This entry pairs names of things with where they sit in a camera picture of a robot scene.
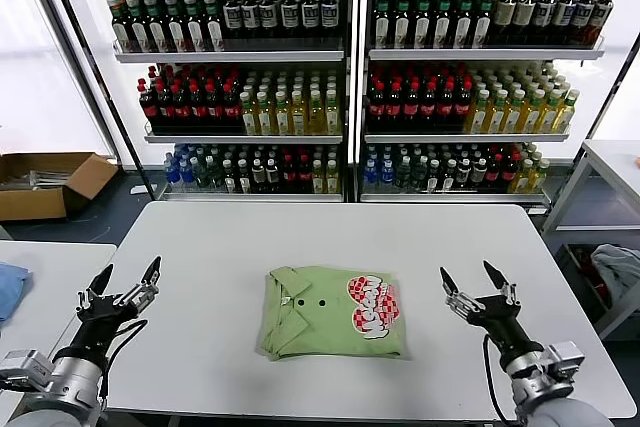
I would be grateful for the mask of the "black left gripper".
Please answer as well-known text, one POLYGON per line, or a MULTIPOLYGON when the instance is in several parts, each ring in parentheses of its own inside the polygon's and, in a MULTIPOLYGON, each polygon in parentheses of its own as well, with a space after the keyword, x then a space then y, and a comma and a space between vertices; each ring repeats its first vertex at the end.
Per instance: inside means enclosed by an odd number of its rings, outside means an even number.
POLYGON ((137 318, 159 293, 160 266, 161 257, 157 256, 141 280, 122 296, 122 305, 115 303, 115 295, 104 296, 113 265, 99 272, 88 287, 78 292, 79 305, 75 310, 81 325, 70 345, 63 348, 63 357, 105 361, 120 326, 137 318))

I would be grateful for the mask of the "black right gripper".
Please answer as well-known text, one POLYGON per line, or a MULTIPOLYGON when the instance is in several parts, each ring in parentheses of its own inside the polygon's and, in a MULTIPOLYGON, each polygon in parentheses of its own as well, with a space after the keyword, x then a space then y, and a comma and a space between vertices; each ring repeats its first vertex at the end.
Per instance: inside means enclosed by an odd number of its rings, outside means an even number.
POLYGON ((542 345, 531 340, 517 320, 521 307, 516 284, 509 282, 487 260, 483 261, 483 266, 498 293, 474 299, 460 291, 446 269, 441 267, 445 304, 459 317, 469 317, 470 325, 486 330, 500 352, 501 361, 513 361, 530 352, 542 352, 542 345))

